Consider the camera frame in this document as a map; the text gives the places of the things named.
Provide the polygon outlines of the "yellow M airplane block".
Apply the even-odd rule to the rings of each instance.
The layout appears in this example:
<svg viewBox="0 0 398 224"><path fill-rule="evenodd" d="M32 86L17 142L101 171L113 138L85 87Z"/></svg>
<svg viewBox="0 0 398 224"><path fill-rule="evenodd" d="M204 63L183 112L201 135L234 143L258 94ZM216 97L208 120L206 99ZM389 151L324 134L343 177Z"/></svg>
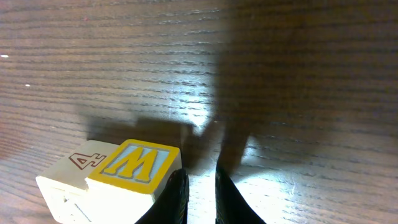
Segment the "yellow M airplane block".
<svg viewBox="0 0 398 224"><path fill-rule="evenodd" d="M160 197L172 172L180 168L179 148L128 139L85 179L84 213L91 223L135 223Z"/></svg>

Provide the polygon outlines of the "yellow K block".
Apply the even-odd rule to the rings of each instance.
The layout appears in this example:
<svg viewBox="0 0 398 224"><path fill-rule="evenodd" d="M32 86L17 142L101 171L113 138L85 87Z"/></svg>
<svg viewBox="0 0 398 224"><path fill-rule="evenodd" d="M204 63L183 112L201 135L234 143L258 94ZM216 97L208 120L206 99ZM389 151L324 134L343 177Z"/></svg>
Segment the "yellow K block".
<svg viewBox="0 0 398 224"><path fill-rule="evenodd" d="M89 140L35 178L55 221L93 223L85 179L117 148L117 144Z"/></svg>

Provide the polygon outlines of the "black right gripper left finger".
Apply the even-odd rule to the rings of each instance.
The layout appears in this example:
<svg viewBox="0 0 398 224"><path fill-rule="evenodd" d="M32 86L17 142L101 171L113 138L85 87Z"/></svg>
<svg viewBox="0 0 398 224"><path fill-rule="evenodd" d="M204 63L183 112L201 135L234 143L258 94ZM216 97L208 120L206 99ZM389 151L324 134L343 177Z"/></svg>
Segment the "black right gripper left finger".
<svg viewBox="0 0 398 224"><path fill-rule="evenodd" d="M153 206L136 224L187 224L189 178L185 169L175 170Z"/></svg>

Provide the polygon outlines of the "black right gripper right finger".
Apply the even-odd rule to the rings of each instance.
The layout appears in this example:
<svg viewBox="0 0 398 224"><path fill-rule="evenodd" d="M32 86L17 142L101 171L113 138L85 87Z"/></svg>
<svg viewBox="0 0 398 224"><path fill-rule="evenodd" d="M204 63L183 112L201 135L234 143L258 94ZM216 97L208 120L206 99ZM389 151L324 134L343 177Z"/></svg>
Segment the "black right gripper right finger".
<svg viewBox="0 0 398 224"><path fill-rule="evenodd" d="M266 224L248 205L221 166L216 167L215 197L217 224Z"/></svg>

